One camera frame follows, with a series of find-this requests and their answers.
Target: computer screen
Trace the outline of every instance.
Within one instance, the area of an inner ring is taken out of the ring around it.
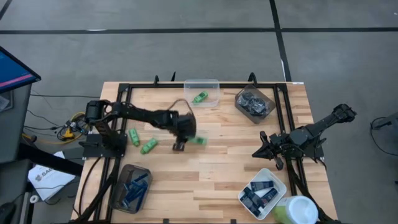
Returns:
[[[0,47],[0,93],[41,80],[41,77]]]

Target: yellow cable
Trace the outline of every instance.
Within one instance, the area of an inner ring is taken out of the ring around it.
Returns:
[[[85,113],[82,112],[82,111],[81,111],[81,112],[77,112],[77,113],[75,113],[75,114],[72,116],[72,118],[71,118],[70,120],[72,121],[72,120],[75,119],[78,115],[81,115],[81,114],[85,114]],[[74,139],[67,140],[67,141],[64,141],[64,142],[50,142],[50,141],[41,140],[41,139],[37,139],[37,141],[38,141],[38,142],[41,142],[41,143],[44,143],[44,144],[68,144],[68,143],[71,143],[71,142],[75,141],[76,139],[80,138],[82,135],[83,135],[83,134],[79,134],[79,135],[78,135],[77,137],[75,137]],[[25,138],[32,139],[31,136],[29,136],[29,135],[27,135],[27,134],[24,134],[24,133],[22,133],[22,136],[24,136]]]

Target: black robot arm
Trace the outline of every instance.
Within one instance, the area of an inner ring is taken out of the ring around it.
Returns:
[[[177,137],[173,150],[183,151],[184,144],[189,137],[196,135],[196,120],[192,113],[179,115],[177,111],[156,110],[149,111],[137,108],[127,102],[109,102],[108,100],[90,101],[86,107],[86,122],[95,126],[102,136],[103,144],[112,150],[118,147],[119,133],[112,130],[108,123],[118,118],[133,119],[147,122],[155,128],[166,129]]]
[[[313,159],[323,157],[323,151],[318,150],[326,139],[320,139],[320,136],[330,126],[336,123],[351,122],[355,118],[353,111],[346,104],[340,104],[333,109],[333,112],[327,117],[321,119],[315,124],[308,124],[293,130],[290,134],[273,134],[269,136],[270,141],[264,131],[260,132],[262,146],[252,157],[273,159],[276,162],[278,170],[283,169],[284,163],[278,157],[279,154],[286,157],[308,156]]]

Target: concrete floor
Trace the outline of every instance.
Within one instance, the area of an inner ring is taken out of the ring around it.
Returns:
[[[282,27],[398,27],[397,1],[277,0]],[[13,0],[0,30],[273,27],[261,0]],[[397,32],[284,33],[292,80],[305,82],[314,120],[347,103],[358,112],[350,124],[324,133],[328,178],[339,219],[346,223],[395,223],[397,158],[377,149],[369,122],[398,111]],[[43,78],[32,89],[49,95],[100,95],[105,81],[149,81],[154,75],[283,81],[274,33],[0,35],[0,45]],[[32,97],[29,109],[62,124],[87,99]],[[26,125],[47,127],[27,115]],[[387,128],[380,145],[398,153]],[[79,157],[81,149],[39,145]],[[56,205],[38,203],[33,223],[67,222],[76,193],[71,185]]]

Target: wooden tabletop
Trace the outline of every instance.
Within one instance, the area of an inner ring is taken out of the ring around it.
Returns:
[[[104,83],[101,99],[116,101],[119,82]],[[296,127],[313,123],[310,105],[303,84],[287,83],[290,105]],[[150,153],[141,155],[140,147],[128,142],[126,155],[121,159],[120,170],[126,164],[149,169],[153,182],[145,201],[144,209],[135,215],[113,210],[112,223],[161,223],[169,218],[170,223],[257,223],[239,202],[238,193],[262,168],[271,170],[287,187],[285,197],[290,196],[286,169],[278,171],[274,161],[251,157],[261,146],[260,131],[267,135],[280,133],[277,112],[274,110],[262,123],[253,124],[234,106],[234,97],[240,88],[221,89],[217,107],[193,108],[197,119],[197,134],[208,138],[206,146],[187,143],[184,152],[171,149],[175,138],[168,131],[153,128],[150,124],[128,121],[127,129],[136,128],[141,145],[150,138],[159,141]],[[274,100],[272,89],[260,90]],[[147,110],[168,108],[176,99],[183,98],[183,88],[136,88],[132,91],[131,103]],[[282,93],[280,101],[286,130],[289,125]],[[184,103],[174,109],[186,113]],[[81,180],[95,159],[85,161]],[[93,169],[83,194],[82,210],[98,192],[103,161]],[[317,203],[332,218],[337,218],[325,168],[310,159],[304,160],[308,189]],[[75,207],[78,208],[83,181],[80,182]],[[109,191],[105,195],[101,219],[105,218]],[[261,223],[275,223],[269,214]]]

